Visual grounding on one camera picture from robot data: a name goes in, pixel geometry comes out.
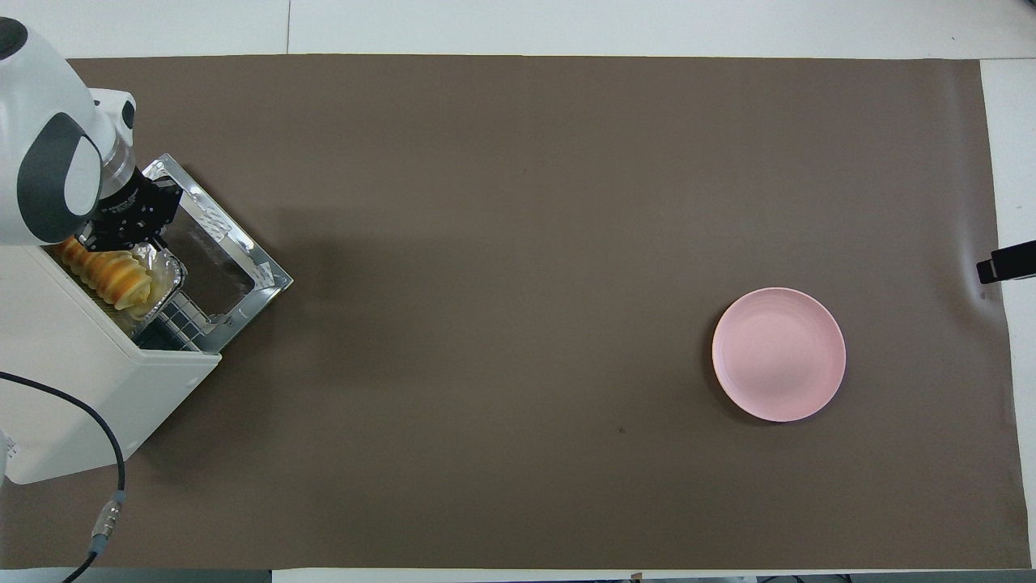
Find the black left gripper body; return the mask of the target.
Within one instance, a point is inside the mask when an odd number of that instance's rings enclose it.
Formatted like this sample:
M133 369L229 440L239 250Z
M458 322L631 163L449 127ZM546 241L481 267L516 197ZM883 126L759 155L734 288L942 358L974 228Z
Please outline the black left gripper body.
M153 242L156 182L176 181L167 176L152 180L145 177L139 169L134 170L122 188L100 200L99 206L91 215L91 225L108 229L113 246L137 246Z

